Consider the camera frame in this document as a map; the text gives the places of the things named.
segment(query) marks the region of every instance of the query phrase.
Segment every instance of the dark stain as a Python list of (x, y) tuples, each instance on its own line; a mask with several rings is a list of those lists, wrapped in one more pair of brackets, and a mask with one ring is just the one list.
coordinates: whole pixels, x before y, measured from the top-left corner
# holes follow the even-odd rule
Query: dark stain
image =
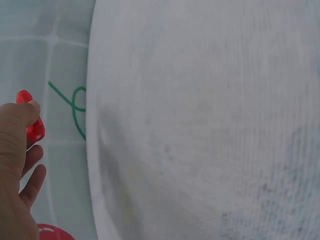
[(273, 240), (262, 224), (259, 219), (246, 218), (241, 213), (224, 212), (221, 215), (220, 240)]
[(165, 144), (164, 145), (164, 152), (166, 154), (170, 153), (171, 152), (171, 146), (169, 144)]
[(287, 159), (273, 167), (269, 179), (257, 193), (265, 229), (319, 240), (320, 209), (312, 205), (320, 201), (320, 124), (301, 127), (291, 135)]
[(144, 123), (148, 126), (151, 125), (151, 117), (149, 114), (146, 116)]

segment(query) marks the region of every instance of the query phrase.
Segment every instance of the green wire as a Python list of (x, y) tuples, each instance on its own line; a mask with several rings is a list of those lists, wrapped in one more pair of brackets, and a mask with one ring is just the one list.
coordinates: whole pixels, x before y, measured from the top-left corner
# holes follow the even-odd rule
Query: green wire
[(85, 112), (86, 109), (85, 108), (81, 108), (81, 107), (78, 107), (76, 106), (76, 96), (77, 96), (77, 93), (79, 91), (86, 91), (86, 88), (84, 86), (79, 86), (77, 87), (74, 91), (73, 91), (73, 94), (72, 94), (72, 99), (71, 101), (65, 96), (63, 95), (58, 88), (56, 88), (55, 85), (53, 85), (52, 82), (48, 82), (49, 86), (53, 89), (53, 91), (55, 91), (72, 109), (72, 117), (73, 117), (73, 121), (74, 121), (74, 125), (76, 127), (76, 129), (78, 130), (79, 134), (83, 137), (84, 140), (86, 140), (86, 135), (84, 134), (84, 131), (82, 131), (81, 127), (79, 126), (79, 122), (78, 122), (78, 119), (77, 119), (77, 114), (76, 114), (76, 111), (79, 111), (79, 112)]

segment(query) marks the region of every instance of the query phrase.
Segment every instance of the white tarp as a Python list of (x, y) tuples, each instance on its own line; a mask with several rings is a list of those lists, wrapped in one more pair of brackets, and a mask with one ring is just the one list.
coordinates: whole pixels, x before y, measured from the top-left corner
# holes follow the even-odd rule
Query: white tarp
[(319, 240), (319, 0), (97, 0), (101, 240)]

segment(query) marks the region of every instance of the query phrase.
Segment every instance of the grout line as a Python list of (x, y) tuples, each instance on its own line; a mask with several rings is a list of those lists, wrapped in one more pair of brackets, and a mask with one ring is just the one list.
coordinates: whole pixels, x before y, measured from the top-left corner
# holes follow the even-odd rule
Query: grout line
[(82, 48), (88, 48), (89, 44), (87, 43), (81, 43), (81, 42), (76, 42), (72, 40), (66, 40), (63, 38), (59, 38), (58, 36), (54, 34), (50, 34), (48, 36), (0, 36), (0, 42), (1, 41), (23, 41), (23, 40), (38, 40), (38, 41), (46, 41), (50, 42), (50, 38), (55, 38), (57, 39), (56, 43), (63, 43), (63, 44), (69, 44), (69, 45), (74, 45), (77, 47), (82, 47)]
[(60, 38), (59, 38), (59, 41), (61, 43), (64, 43), (64, 44), (70, 44), (70, 45), (74, 45), (74, 46), (77, 46), (77, 47), (87, 48), (89, 46), (86, 43), (80, 43), (80, 42), (76, 42), (76, 41), (64, 40), (64, 39), (60, 39)]
[[(48, 36), (48, 38), (54, 38), (55, 32), (57, 29), (57, 22), (54, 23), (53, 29), (52, 29), (52, 33)], [(44, 101), (43, 101), (43, 122), (44, 125), (46, 125), (48, 123), (48, 91), (49, 91), (49, 85), (48, 82), (50, 80), (50, 73), (51, 73), (51, 62), (52, 62), (52, 57), (53, 57), (53, 48), (54, 48), (54, 42), (52, 41), (47, 41), (48, 42), (48, 56), (47, 56), (47, 63), (45, 66), (45, 77), (44, 77)], [(44, 146), (43, 146), (43, 151), (45, 153), (48, 152), (48, 140), (44, 139)], [(49, 168), (50, 164), (49, 164), (49, 158), (46, 157), (46, 166), (47, 168)], [(55, 214), (55, 208), (54, 208), (54, 202), (53, 202), (53, 195), (52, 195), (52, 189), (51, 189), (51, 178), (50, 178), (50, 171), (47, 171), (46, 173), (46, 194), (47, 194), (47, 200), (48, 200), (48, 206), (49, 206), (49, 212), (50, 212), (50, 216), (52, 218), (52, 222), (55, 226), (58, 226), (58, 221), (56, 218), (56, 214)]]
[(46, 40), (46, 36), (34, 36), (34, 35), (25, 35), (25, 36), (0, 36), (0, 41), (19, 41), (19, 40)]

